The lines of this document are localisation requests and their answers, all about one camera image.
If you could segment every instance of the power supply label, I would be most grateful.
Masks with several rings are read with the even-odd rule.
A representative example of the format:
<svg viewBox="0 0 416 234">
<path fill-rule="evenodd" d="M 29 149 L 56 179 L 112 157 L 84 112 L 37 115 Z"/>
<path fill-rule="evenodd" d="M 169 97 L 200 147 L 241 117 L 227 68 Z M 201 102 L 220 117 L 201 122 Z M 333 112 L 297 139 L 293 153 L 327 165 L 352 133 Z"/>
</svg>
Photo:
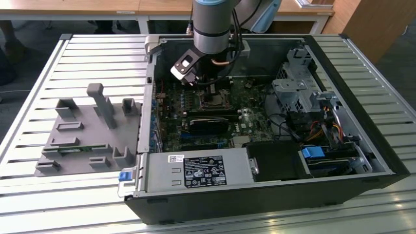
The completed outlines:
<svg viewBox="0 0 416 234">
<path fill-rule="evenodd" d="M 187 188 L 227 185 L 223 156 L 184 158 L 183 168 Z"/>
</svg>

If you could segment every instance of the aluminum extrusion table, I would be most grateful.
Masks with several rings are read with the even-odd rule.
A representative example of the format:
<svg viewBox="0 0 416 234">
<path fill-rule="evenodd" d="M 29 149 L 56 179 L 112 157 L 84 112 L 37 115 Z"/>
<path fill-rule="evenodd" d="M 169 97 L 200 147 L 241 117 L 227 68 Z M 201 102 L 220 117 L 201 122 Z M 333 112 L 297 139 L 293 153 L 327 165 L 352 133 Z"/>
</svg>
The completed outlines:
<svg viewBox="0 0 416 234">
<path fill-rule="evenodd" d="M 416 113 L 351 40 L 337 35 L 315 39 L 412 173 L 403 181 L 325 208 L 149 226 L 117 197 L 119 172 L 33 177 L 59 98 L 92 104 L 85 89 L 100 82 L 112 103 L 127 97 L 141 102 L 144 39 L 73 35 L 59 41 L 0 146 L 0 233 L 351 234 L 416 228 Z"/>
</svg>

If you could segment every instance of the wooden desk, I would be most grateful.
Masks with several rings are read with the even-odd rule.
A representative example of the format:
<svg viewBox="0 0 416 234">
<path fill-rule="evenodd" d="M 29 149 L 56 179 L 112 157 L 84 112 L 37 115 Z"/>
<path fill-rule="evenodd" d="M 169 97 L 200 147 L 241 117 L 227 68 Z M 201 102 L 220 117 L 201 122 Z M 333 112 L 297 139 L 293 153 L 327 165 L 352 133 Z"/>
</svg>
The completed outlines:
<svg viewBox="0 0 416 234">
<path fill-rule="evenodd" d="M 0 0 L 0 20 L 136 19 L 140 0 Z"/>
<path fill-rule="evenodd" d="M 192 0 L 0 0 L 0 20 L 137 20 L 141 34 L 149 20 L 188 20 Z M 311 21 L 320 34 L 331 9 L 305 9 L 283 0 L 275 21 Z"/>
<path fill-rule="evenodd" d="M 148 33 L 149 20 L 188 20 L 192 9 L 192 0 L 140 0 L 139 24 L 143 34 Z M 275 21 L 313 21 L 312 34 L 320 34 L 332 9 L 305 9 L 295 0 L 283 0 Z"/>
</svg>

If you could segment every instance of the sticker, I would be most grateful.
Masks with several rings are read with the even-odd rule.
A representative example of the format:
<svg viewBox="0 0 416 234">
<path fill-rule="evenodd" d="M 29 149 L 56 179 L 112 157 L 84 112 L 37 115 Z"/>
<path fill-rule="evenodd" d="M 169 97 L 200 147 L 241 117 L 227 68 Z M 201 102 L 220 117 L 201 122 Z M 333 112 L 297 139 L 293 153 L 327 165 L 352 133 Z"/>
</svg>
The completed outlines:
<svg viewBox="0 0 416 234">
<path fill-rule="evenodd" d="M 183 155 L 169 155 L 168 162 L 183 162 Z"/>
<path fill-rule="evenodd" d="M 223 156 L 183 158 L 187 188 L 227 185 Z"/>
<path fill-rule="evenodd" d="M 117 14 L 136 14 L 135 11 L 117 11 Z"/>
</svg>

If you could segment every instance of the blue latch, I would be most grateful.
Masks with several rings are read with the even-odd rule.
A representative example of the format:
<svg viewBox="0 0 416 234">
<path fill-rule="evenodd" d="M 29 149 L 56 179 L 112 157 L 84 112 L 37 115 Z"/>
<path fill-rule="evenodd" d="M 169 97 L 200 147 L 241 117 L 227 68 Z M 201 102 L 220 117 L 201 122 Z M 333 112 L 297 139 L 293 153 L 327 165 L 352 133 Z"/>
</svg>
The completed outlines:
<svg viewBox="0 0 416 234">
<path fill-rule="evenodd" d="M 120 172 L 119 181 L 131 181 L 132 180 L 132 172 Z"/>
<path fill-rule="evenodd" d="M 315 146 L 315 147 L 307 147 L 305 149 L 301 150 L 301 153 L 304 155 L 305 158 L 311 157 L 324 157 L 324 151 L 320 147 Z"/>
</svg>

